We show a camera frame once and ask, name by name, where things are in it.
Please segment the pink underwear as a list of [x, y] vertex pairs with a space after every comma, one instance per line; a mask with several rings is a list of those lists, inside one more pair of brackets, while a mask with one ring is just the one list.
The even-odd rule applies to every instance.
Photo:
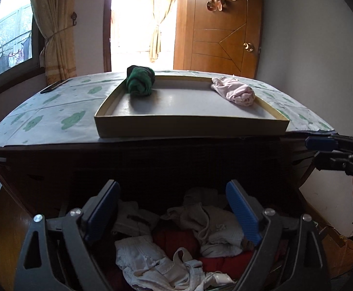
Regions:
[[234, 76], [212, 78], [211, 88], [222, 98], [238, 106], [251, 106], [255, 101], [255, 92]]

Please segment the green underwear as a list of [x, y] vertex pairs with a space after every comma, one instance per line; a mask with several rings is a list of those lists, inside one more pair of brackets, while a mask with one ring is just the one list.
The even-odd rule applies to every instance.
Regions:
[[132, 65], [127, 68], [125, 86], [127, 92], [136, 97], [150, 96], [155, 83], [155, 72], [144, 66]]

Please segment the bright red underwear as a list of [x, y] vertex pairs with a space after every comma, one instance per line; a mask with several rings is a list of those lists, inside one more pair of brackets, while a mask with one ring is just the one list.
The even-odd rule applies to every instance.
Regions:
[[203, 257], [199, 251], [198, 240], [189, 231], [160, 231], [155, 234], [153, 241], [169, 258], [173, 257], [177, 249], [183, 247], [189, 251], [194, 259], [202, 262], [205, 272], [220, 271], [229, 275], [233, 280], [241, 278], [253, 257], [253, 251], [244, 251], [233, 257]]

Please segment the white lace underwear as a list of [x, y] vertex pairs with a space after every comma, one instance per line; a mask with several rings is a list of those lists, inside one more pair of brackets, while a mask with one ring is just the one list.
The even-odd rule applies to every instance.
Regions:
[[234, 284], [225, 273], [206, 273], [185, 248], [169, 258], [149, 235], [118, 240], [115, 247], [116, 264], [134, 290], [207, 290]]

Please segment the dark wooden dresser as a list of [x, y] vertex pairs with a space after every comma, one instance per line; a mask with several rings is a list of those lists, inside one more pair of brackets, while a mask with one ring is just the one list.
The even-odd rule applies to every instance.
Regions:
[[117, 181], [131, 201], [172, 206], [185, 194], [219, 193], [233, 179], [263, 206], [298, 215], [312, 173], [306, 135], [109, 140], [0, 147], [0, 180], [31, 214], [55, 217]]

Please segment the brass door knob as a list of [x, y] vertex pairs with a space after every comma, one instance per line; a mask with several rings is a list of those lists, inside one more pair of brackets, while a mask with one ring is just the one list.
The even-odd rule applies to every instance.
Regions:
[[247, 52], [251, 53], [251, 52], [253, 52], [255, 50], [255, 48], [254, 48], [252, 43], [244, 43], [243, 46], [244, 46], [244, 48], [245, 48], [245, 50]]

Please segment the orange wooden door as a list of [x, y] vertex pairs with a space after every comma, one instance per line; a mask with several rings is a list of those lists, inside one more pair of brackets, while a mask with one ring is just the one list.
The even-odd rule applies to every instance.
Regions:
[[[227, 1], [222, 11], [208, 0], [177, 0], [175, 70], [255, 78], [259, 65], [263, 0]], [[244, 43], [255, 50], [247, 52]]]

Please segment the white cloth with green clouds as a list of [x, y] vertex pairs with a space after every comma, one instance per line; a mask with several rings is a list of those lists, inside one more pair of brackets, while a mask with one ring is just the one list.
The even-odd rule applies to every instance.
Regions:
[[[125, 77], [124, 72], [80, 76], [52, 92], [33, 95], [0, 122], [0, 147], [95, 143], [99, 136], [94, 115]], [[312, 110], [275, 87], [250, 78], [237, 80], [289, 120], [288, 132], [335, 131]]]

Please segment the shallow beige cardboard tray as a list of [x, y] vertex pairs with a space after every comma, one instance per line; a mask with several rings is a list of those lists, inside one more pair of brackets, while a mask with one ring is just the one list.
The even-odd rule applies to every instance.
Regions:
[[116, 87], [95, 113], [102, 138], [283, 135], [289, 120], [261, 98], [237, 106], [211, 88], [209, 77], [157, 76], [152, 93], [133, 97]]

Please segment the black flat phone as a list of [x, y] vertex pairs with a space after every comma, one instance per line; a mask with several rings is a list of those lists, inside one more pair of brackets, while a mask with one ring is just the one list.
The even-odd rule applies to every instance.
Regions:
[[61, 80], [61, 81], [57, 81], [51, 85], [48, 85], [45, 89], [41, 90], [40, 94], [50, 93], [66, 82], [67, 82], [67, 80]]

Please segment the sliding glass window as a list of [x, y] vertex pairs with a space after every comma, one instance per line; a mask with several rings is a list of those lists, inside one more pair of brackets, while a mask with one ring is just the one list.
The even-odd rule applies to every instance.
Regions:
[[41, 69], [42, 44], [31, 0], [0, 0], [0, 88]]

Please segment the dark curtain tieback hook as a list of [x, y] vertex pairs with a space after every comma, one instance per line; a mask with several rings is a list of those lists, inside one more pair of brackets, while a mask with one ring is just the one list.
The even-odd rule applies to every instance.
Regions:
[[72, 20], [72, 25], [76, 26], [77, 25], [77, 13], [73, 12], [71, 14], [71, 20]]

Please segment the beige striped curtain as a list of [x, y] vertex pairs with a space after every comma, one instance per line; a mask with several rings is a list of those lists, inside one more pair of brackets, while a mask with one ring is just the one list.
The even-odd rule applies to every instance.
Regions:
[[48, 85], [77, 75], [74, 26], [75, 0], [31, 0], [40, 33], [45, 39], [40, 54]]

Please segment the beige drawstring underwear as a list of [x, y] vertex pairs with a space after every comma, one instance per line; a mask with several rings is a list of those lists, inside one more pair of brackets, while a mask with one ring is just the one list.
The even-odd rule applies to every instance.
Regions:
[[232, 212], [199, 202], [170, 208], [162, 218], [191, 230], [204, 258], [234, 257], [243, 252], [245, 235]]

